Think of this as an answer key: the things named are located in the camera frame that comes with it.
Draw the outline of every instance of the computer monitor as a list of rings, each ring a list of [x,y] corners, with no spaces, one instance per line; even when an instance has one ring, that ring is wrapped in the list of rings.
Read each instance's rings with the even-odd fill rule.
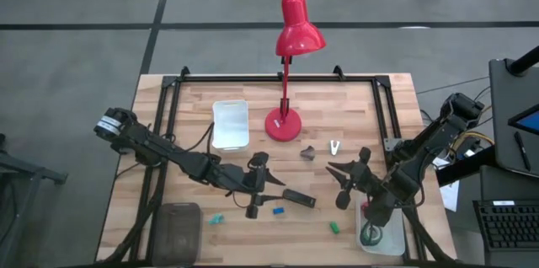
[[[511,117],[508,125],[539,135],[539,105]]]

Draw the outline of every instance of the keyboard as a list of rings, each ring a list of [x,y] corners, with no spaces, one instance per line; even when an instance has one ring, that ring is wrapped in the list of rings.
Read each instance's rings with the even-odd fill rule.
[[[485,251],[538,251],[539,200],[473,201]]]

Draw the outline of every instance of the wooden tabletop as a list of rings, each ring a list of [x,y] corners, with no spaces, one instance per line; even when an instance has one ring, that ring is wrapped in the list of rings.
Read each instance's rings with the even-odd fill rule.
[[[410,74],[388,74],[397,107],[398,121],[404,138],[414,138],[423,129],[418,101]],[[142,124],[154,122],[162,75],[141,76],[133,111]],[[279,83],[182,83],[174,134],[181,147],[195,144],[212,122],[211,106],[217,100],[245,99],[249,107],[250,144],[243,153],[222,154],[222,162],[246,167],[254,152],[269,154],[272,174],[286,183],[286,188],[317,199],[310,209],[289,201],[269,201],[259,208],[259,217],[249,220],[245,210],[236,207],[224,190],[197,184],[187,178],[177,165],[168,167],[163,203],[195,202],[203,211],[200,257],[198,265],[368,265],[396,264],[400,257],[364,252],[355,242],[355,203],[341,211],[335,206],[339,184],[325,169],[327,162],[346,163],[358,159],[362,147],[372,151],[369,163],[373,173],[383,176],[383,159],[376,110],[369,83],[290,83],[292,109],[302,118],[302,132],[291,142],[275,142],[264,132],[264,118],[279,104],[282,95]],[[391,128],[387,106],[387,128]],[[168,111],[165,109],[165,131]],[[332,156],[329,140],[341,141],[339,152]],[[299,152],[307,146],[316,149],[312,162],[303,160]],[[197,150],[204,152],[203,142]],[[135,162],[124,156],[118,172]],[[137,167],[115,182],[98,259],[110,255],[125,237],[136,217],[144,168]],[[279,196],[285,187],[267,184],[266,195]],[[427,231],[440,247],[455,258],[455,249],[447,223],[440,190],[434,171],[428,170],[424,180],[425,203],[418,209]],[[237,194],[237,202],[247,204],[248,197]],[[274,215],[274,207],[283,206],[285,213]],[[223,224],[209,225],[216,213],[222,213]],[[341,230],[333,234],[330,222]],[[141,257],[145,254],[147,230],[143,233]],[[412,234],[407,229],[409,246],[414,254]]]

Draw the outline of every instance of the gray floor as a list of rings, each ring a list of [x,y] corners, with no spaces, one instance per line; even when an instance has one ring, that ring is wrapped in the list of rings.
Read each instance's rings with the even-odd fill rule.
[[[534,20],[539,0],[307,0],[316,21]],[[0,24],[151,23],[157,0],[0,0]],[[163,22],[280,22],[280,0],[168,0]],[[492,58],[536,46],[538,29],[323,29],[328,46],[297,58],[293,72],[411,72],[417,91],[488,75]],[[279,30],[160,31],[150,73],[277,72]],[[17,267],[90,263],[118,156],[94,136],[107,107],[131,106],[149,31],[0,31],[0,131],[9,152],[58,171],[65,186],[43,184]],[[488,80],[419,94],[438,115],[451,93],[475,96]],[[484,98],[489,105],[488,96]],[[490,124],[481,131],[492,136]],[[459,257],[481,261],[471,211],[477,178],[462,184],[448,213]]]

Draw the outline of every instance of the white clip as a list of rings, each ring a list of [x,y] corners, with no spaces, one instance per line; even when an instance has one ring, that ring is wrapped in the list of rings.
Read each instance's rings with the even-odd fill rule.
[[[337,151],[339,150],[340,142],[331,140],[329,141],[329,146],[331,147],[331,155],[337,155]]]

